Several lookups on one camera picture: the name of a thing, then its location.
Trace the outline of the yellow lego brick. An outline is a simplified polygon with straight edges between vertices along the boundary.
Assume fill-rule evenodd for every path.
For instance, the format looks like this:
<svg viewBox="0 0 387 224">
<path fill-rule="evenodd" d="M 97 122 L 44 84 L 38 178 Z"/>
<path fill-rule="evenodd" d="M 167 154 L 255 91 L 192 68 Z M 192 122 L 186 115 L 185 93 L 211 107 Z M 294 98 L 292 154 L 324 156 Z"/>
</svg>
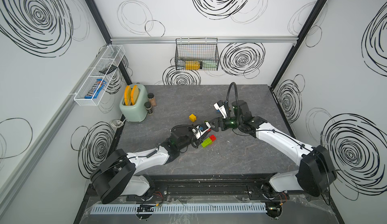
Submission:
<svg viewBox="0 0 387 224">
<path fill-rule="evenodd" d="M 189 116 L 189 119 L 192 121 L 192 122 L 195 122 L 197 120 L 197 117 L 194 115 L 194 114 L 191 114 Z"/>
</svg>

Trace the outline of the long green lego brick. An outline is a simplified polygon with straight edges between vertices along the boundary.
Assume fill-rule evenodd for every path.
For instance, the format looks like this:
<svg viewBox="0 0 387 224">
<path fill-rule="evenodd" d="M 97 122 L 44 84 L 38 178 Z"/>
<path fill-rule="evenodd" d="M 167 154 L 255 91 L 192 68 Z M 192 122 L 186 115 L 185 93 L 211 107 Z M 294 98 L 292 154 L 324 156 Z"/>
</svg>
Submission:
<svg viewBox="0 0 387 224">
<path fill-rule="evenodd" d="M 207 138 L 207 139 L 205 139 L 205 140 L 201 143 L 201 146 L 202 146 L 203 148 L 206 148 L 206 147 L 210 146 L 212 143 L 213 143 L 212 139 L 211 139 L 211 138 Z"/>
</svg>

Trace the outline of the small red lego brick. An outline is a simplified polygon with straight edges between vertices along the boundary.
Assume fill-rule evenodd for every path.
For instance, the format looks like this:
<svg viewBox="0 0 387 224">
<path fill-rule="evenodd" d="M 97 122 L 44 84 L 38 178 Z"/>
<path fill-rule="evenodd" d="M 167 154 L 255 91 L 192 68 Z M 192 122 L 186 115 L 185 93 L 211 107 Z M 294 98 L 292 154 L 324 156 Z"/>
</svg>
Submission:
<svg viewBox="0 0 387 224">
<path fill-rule="evenodd" d="M 214 135 L 211 135 L 209 138 L 211 139 L 212 142 L 216 140 L 216 137 Z"/>
</svg>

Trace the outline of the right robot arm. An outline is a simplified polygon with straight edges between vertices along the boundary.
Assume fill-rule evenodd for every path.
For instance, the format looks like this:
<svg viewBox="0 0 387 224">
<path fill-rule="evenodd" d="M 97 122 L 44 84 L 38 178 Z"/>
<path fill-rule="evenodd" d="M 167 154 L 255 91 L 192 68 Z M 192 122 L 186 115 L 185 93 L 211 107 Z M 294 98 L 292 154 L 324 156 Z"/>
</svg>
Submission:
<svg viewBox="0 0 387 224">
<path fill-rule="evenodd" d="M 337 179 L 329 151 L 323 146 L 303 143 L 280 131 L 264 118 L 252 116 L 248 104 L 243 100 L 233 102 L 231 108 L 228 108 L 228 102 L 218 101 L 214 108 L 222 116 L 210 121 L 213 131 L 240 129 L 244 134 L 276 148 L 298 166 L 296 171 L 274 174 L 269 179 L 271 190 L 304 191 L 318 197 L 329 190 Z"/>
</svg>

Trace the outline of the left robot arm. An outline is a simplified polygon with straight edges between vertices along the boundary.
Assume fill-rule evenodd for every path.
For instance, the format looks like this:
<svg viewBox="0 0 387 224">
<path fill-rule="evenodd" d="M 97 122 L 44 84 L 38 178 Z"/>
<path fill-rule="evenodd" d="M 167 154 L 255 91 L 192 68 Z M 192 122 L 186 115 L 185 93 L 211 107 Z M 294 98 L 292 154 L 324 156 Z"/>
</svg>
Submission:
<svg viewBox="0 0 387 224">
<path fill-rule="evenodd" d="M 197 126 L 177 125 L 170 130 L 170 137 L 155 148 L 141 152 L 115 150 L 90 175 L 100 201 L 109 204 L 122 195 L 151 195 L 153 181 L 137 173 L 174 161 L 190 145 L 198 147 L 210 130 L 208 122 Z"/>
</svg>

